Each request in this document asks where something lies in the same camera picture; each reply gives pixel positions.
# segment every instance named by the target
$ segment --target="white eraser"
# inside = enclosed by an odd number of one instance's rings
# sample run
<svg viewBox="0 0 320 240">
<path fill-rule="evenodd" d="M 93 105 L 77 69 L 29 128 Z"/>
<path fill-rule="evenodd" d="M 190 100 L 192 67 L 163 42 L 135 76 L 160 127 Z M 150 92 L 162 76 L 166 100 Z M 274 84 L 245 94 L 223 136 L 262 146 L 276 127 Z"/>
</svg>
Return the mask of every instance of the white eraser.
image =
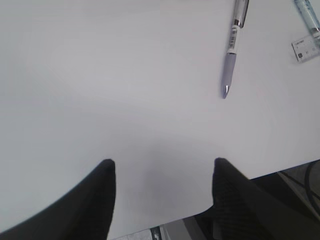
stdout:
<svg viewBox="0 0 320 240">
<path fill-rule="evenodd" d="M 311 35 L 294 41 L 292 47 L 299 63 L 304 63 L 314 57 L 320 56 L 320 47 L 316 45 Z"/>
</svg>

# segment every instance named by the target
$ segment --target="silver pen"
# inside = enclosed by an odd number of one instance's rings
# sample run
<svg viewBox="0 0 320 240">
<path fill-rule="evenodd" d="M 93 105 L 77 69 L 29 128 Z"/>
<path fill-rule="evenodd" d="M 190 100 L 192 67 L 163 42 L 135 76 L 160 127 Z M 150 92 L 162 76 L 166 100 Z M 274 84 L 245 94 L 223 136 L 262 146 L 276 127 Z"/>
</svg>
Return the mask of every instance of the silver pen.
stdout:
<svg viewBox="0 0 320 240">
<path fill-rule="evenodd" d="M 239 34 L 244 27 L 249 0 L 235 0 L 233 21 L 229 38 L 228 50 L 226 52 L 223 74 L 222 74 L 222 97 L 225 99 L 231 87 L 232 76 L 234 73 L 237 50 L 239 44 Z"/>
</svg>

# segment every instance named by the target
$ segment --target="pen grip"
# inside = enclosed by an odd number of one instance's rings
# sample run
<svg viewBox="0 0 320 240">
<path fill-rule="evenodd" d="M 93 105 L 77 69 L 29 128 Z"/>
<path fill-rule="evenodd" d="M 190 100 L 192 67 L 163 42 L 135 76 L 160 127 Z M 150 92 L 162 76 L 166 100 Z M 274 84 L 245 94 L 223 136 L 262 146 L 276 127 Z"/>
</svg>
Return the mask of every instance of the pen grip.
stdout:
<svg viewBox="0 0 320 240">
<path fill-rule="evenodd" d="M 223 67 L 223 86 L 231 86 L 232 76 L 236 64 L 237 55 L 234 53 L 228 53 L 225 56 Z"/>
</svg>

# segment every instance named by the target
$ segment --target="white desk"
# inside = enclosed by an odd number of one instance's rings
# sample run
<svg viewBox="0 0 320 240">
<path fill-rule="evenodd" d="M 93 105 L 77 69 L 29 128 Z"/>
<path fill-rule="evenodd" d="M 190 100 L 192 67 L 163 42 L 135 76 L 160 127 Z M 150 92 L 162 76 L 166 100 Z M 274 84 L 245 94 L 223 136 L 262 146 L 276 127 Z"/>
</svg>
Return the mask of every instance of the white desk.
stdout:
<svg viewBox="0 0 320 240">
<path fill-rule="evenodd" d="M 312 0 L 320 16 L 320 1 Z M 116 162 L 109 238 L 212 205 L 216 157 L 258 177 L 320 157 L 320 57 L 291 0 L 252 0 L 228 98 L 233 0 L 2 0 L 0 232 Z"/>
</svg>

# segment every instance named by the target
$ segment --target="pen tip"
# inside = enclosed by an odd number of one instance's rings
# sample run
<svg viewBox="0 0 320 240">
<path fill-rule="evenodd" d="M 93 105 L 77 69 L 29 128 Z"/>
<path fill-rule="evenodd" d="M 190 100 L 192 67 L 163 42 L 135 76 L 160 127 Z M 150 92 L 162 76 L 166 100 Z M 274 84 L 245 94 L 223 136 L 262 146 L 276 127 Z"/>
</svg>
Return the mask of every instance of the pen tip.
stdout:
<svg viewBox="0 0 320 240">
<path fill-rule="evenodd" d="M 229 89 L 230 89 L 230 86 L 229 86 L 229 85 L 225 85 L 225 86 L 223 87 L 222 96 L 223 96 L 224 99 L 227 97 L 228 92 L 229 92 Z"/>
</svg>

